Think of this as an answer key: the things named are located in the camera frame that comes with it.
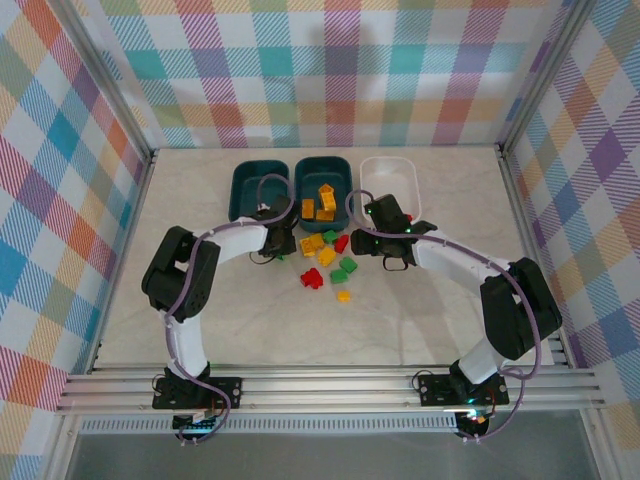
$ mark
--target red toy block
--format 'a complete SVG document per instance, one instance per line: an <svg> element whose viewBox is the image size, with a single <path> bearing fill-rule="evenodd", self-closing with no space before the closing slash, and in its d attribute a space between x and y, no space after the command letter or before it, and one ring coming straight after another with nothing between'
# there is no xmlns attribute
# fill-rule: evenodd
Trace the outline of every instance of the red toy block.
<svg viewBox="0 0 640 480"><path fill-rule="evenodd" d="M305 287L311 287L314 290L317 290L322 285L324 285L324 281L322 280L322 275L316 268L312 268L308 270L303 275L300 275L300 280Z"/></svg>
<svg viewBox="0 0 640 480"><path fill-rule="evenodd" d="M347 244L349 243L349 235L342 235L336 243L333 244L333 249L338 252L344 252L344 249L347 248Z"/></svg>

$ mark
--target plastic bin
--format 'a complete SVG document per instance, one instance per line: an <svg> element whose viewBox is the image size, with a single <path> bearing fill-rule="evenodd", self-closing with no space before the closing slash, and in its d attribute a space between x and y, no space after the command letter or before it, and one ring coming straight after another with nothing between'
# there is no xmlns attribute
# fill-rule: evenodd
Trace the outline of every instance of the plastic bin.
<svg viewBox="0 0 640 480"><path fill-rule="evenodd" d="M411 160L403 157L367 158L360 164L360 188L368 190L375 198L392 194L402 211L413 217L413 222L422 216L418 175ZM364 211L368 200L362 196L362 215L371 223Z"/></svg>
<svg viewBox="0 0 640 480"><path fill-rule="evenodd" d="M277 173L289 178L289 167L280 160L250 160L233 171L229 221L252 215L258 209L258 183L267 173ZM262 186L262 203L270 205L278 195L287 196L287 185L277 178L270 178Z"/></svg>
<svg viewBox="0 0 640 480"><path fill-rule="evenodd" d="M344 230L349 225L349 217L344 209L347 194L353 190L351 166L341 157L309 157L300 160L295 170L296 201L302 205L305 198L313 198L316 210L322 208L318 189L328 183L334 189L336 213L333 222L316 222L300 219L300 226L310 233L328 230Z"/></svg>

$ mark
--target green toy block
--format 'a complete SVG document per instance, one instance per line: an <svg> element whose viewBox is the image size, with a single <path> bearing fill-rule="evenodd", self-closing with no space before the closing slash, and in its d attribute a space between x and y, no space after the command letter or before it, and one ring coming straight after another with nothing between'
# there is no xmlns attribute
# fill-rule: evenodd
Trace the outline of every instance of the green toy block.
<svg viewBox="0 0 640 480"><path fill-rule="evenodd" d="M349 275L343 269L332 270L329 274L331 283L344 283L349 279Z"/></svg>
<svg viewBox="0 0 640 480"><path fill-rule="evenodd" d="M324 240L324 243L333 245L333 243L338 239L338 234L333 230L329 230L328 232L324 232L324 235L322 235L322 239Z"/></svg>
<svg viewBox="0 0 640 480"><path fill-rule="evenodd" d="M340 260L340 266L347 272L353 273L358 264L351 257L344 257Z"/></svg>

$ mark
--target white plastic bin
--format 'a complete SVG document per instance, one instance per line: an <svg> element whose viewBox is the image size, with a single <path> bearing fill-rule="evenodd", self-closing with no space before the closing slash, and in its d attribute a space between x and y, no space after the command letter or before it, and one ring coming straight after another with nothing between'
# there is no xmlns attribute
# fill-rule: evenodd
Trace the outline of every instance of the white plastic bin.
<svg viewBox="0 0 640 480"><path fill-rule="evenodd" d="M413 217L412 222L422 216L418 175L411 160L403 157L367 158L360 164L360 188L368 190L375 198L392 194L402 211ZM371 223L364 211L366 203L368 198L363 196L362 216Z"/></svg>

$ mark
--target teal plastic bin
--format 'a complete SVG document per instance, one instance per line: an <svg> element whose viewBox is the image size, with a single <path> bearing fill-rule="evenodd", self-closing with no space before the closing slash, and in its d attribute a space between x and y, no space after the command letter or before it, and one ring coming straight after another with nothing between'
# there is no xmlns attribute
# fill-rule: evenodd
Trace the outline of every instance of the teal plastic bin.
<svg viewBox="0 0 640 480"><path fill-rule="evenodd" d="M316 222L300 219L300 226L309 233L340 231L349 225L349 217L344 209L347 194L353 190L351 166L341 157L308 157L296 165L296 202L302 205L305 198L313 198L316 210L322 208L318 189L328 183L334 189L336 213L333 222ZM353 211L353 199L350 203Z"/></svg>
<svg viewBox="0 0 640 480"><path fill-rule="evenodd" d="M250 160L243 162L233 171L231 199L229 201L229 221L238 217L253 215L258 209L258 183L267 173L277 173L289 178L289 167L280 160ZM277 178L269 178L262 186L260 201L267 205L278 195L287 195L287 185Z"/></svg>

